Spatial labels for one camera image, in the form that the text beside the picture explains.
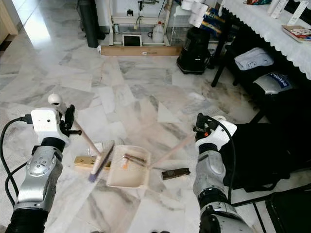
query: black bag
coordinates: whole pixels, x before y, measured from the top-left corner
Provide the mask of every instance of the black bag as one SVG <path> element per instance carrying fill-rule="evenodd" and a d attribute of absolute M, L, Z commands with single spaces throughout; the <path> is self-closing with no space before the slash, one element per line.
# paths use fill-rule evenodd
<path fill-rule="evenodd" d="M 272 190 L 280 179 L 290 177 L 293 159 L 281 133 L 271 124 L 237 127 L 233 135 L 236 149 L 233 189 L 244 188 L 246 192 Z M 224 184 L 229 186 L 233 169 L 231 144 L 225 144 L 220 153 L 226 168 Z"/>

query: metal rack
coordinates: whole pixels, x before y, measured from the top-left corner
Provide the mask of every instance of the metal rack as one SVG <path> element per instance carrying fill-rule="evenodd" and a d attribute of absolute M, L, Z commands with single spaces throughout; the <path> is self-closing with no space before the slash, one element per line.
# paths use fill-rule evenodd
<path fill-rule="evenodd" d="M 113 46 L 115 44 L 120 44 L 120 42 L 114 41 L 114 33 L 113 33 L 113 24 L 136 24 L 137 18 L 136 17 L 117 17 L 111 15 L 111 9 L 110 9 L 110 0 L 105 0 L 107 7 L 107 14 L 108 14 L 108 20 L 109 20 L 109 45 Z M 173 1 L 168 0 L 167 3 L 169 4 L 169 7 L 172 6 Z M 140 24 L 142 25 L 156 25 L 159 21 L 161 21 L 164 24 L 164 43 L 148 43 L 148 45 L 165 45 L 170 46 L 170 42 L 167 38 L 166 30 L 167 25 L 170 18 L 170 11 L 166 12 L 165 18 L 157 18 L 157 17 L 141 17 Z"/>

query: black vacuum cleaner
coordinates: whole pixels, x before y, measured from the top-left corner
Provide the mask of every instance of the black vacuum cleaner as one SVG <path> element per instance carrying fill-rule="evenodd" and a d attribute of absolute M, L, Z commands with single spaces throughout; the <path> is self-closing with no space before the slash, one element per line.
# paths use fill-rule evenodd
<path fill-rule="evenodd" d="M 208 42 L 210 33 L 196 27 L 187 31 L 187 38 L 177 59 L 184 74 L 203 74 L 209 59 Z"/>

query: toilet paper roll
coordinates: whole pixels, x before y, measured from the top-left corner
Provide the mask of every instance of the toilet paper roll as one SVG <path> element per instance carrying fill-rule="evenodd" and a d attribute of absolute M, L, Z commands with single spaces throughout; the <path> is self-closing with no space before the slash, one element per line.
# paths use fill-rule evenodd
<path fill-rule="evenodd" d="M 203 17 L 205 15 L 207 9 L 208 9 L 207 5 L 199 2 L 194 2 L 191 7 L 191 11 L 200 17 Z"/>
<path fill-rule="evenodd" d="M 190 11 L 192 7 L 192 3 L 193 3 L 192 1 L 183 0 L 183 2 L 181 3 L 181 8 L 184 10 Z"/>
<path fill-rule="evenodd" d="M 192 24 L 194 27 L 199 28 L 203 22 L 203 17 L 200 17 L 194 13 L 191 14 L 189 18 L 189 24 Z"/>

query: white wall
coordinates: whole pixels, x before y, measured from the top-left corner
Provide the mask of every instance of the white wall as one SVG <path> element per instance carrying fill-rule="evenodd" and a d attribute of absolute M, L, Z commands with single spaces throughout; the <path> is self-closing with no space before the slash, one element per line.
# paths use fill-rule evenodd
<path fill-rule="evenodd" d="M 11 20 L 13 21 L 14 25 L 18 25 L 18 23 L 20 22 L 19 16 L 17 14 L 17 11 L 15 9 L 15 6 L 13 5 L 12 0 L 2 0 L 6 10 L 8 11 Z"/>
<path fill-rule="evenodd" d="M 157 17 L 163 1 L 165 1 L 164 5 L 166 4 L 166 0 L 158 1 L 159 3 L 155 3 L 155 5 L 145 4 L 145 7 L 140 12 L 140 15 L 145 17 Z M 99 26 L 109 26 L 106 11 L 106 0 L 96 0 L 95 2 Z M 113 16 L 127 16 L 128 9 L 133 10 L 134 17 L 138 17 L 138 0 L 110 0 L 110 10 Z M 165 15 L 166 11 L 162 9 L 160 17 L 165 17 Z"/>

